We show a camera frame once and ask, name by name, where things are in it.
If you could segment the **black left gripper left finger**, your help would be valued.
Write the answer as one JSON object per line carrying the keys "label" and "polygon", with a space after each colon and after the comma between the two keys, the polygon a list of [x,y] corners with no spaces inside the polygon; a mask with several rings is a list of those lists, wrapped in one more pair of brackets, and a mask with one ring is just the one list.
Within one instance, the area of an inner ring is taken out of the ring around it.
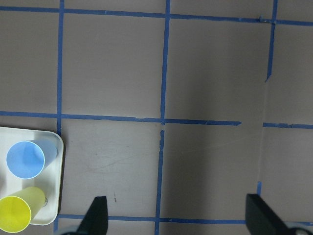
{"label": "black left gripper left finger", "polygon": [[106,235],[108,231],[108,205],[105,196],[94,198],[84,219],[76,230],[77,235]]}

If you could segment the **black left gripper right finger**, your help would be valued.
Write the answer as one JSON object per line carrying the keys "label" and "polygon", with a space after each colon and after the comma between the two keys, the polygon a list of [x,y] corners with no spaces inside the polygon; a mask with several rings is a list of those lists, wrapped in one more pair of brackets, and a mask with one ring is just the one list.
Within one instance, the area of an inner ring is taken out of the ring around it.
{"label": "black left gripper right finger", "polygon": [[246,227],[251,235],[295,235],[258,194],[246,195]]}

